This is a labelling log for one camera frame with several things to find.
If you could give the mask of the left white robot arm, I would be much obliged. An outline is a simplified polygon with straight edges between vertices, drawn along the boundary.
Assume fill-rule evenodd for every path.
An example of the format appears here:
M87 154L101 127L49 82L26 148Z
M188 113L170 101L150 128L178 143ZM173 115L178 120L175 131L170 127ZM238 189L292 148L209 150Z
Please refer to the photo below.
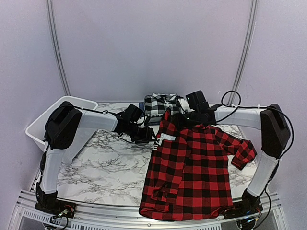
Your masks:
M50 213L60 210L57 199L57 179L65 151L73 144L77 130L95 128L114 132L119 136L126 134L136 144L156 140L149 126L138 123L145 116L137 106L130 104L124 111L113 113L108 110L96 111L82 108L64 101L49 116L45 124L45 151L40 162L41 179L36 184L36 198Z

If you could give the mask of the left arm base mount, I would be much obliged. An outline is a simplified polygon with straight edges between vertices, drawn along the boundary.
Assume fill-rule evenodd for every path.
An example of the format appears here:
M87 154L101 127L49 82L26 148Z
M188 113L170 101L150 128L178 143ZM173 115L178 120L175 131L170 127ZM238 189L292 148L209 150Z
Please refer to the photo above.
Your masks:
M53 207L44 207L42 204L36 203L35 209L53 214L56 217L66 216L68 218L73 218L76 210L76 203L57 200Z

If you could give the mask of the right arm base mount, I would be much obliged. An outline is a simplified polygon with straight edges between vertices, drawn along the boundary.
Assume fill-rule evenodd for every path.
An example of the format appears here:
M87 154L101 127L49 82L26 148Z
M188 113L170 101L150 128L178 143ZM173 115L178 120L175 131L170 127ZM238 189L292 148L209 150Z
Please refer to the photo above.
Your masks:
M233 207L223 210L220 214L224 219L240 218L249 215L260 214L263 211L262 203L257 203L252 207L246 206L242 201L234 202Z

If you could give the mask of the red black plaid shirt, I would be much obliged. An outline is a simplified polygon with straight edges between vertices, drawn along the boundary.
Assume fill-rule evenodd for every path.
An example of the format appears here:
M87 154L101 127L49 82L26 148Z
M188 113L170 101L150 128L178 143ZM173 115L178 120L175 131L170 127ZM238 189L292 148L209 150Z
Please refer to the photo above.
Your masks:
M139 214L162 221L211 219L233 207L228 164L242 170L256 157L250 140L215 126L160 121L145 177Z

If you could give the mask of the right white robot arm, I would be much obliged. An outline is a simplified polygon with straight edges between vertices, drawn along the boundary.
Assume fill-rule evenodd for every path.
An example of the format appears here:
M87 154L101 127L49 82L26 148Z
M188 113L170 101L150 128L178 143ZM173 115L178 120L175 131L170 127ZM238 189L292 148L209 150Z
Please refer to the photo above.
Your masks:
M290 149L294 140L293 126L278 104L269 106L226 105L210 106L202 91L186 95L190 108L184 114L175 114L179 128L203 125L235 125L261 131L262 155L255 174L238 203L238 211L247 215L260 202L260 196L274 178L282 156Z

